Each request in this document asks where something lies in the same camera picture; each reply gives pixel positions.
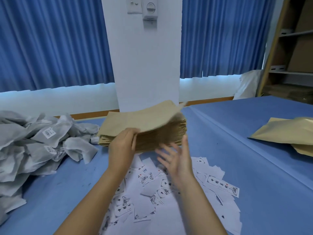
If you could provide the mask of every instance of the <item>table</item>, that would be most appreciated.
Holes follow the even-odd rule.
[[[224,170],[240,188],[242,235],[312,234],[313,158],[290,145],[248,139],[270,117],[313,117],[313,106],[272,96],[183,108],[190,152]],[[85,122],[101,125],[104,119]],[[26,183],[27,204],[14,210],[0,234],[53,234],[108,166],[107,148],[85,165],[66,159],[54,175]],[[155,154],[147,152],[142,158]]]

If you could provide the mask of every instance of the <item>white barcode sticker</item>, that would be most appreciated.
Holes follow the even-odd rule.
[[[50,147],[47,145],[45,145],[44,147],[49,153],[54,154],[54,155],[57,154],[57,151],[53,147]]]
[[[56,134],[56,132],[53,131],[53,129],[51,127],[47,128],[46,130],[42,131],[42,133],[44,134],[44,136],[48,139],[51,138],[53,135]]]

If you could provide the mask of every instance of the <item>electrical box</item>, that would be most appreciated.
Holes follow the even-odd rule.
[[[157,20],[157,0],[142,0],[143,20]]]

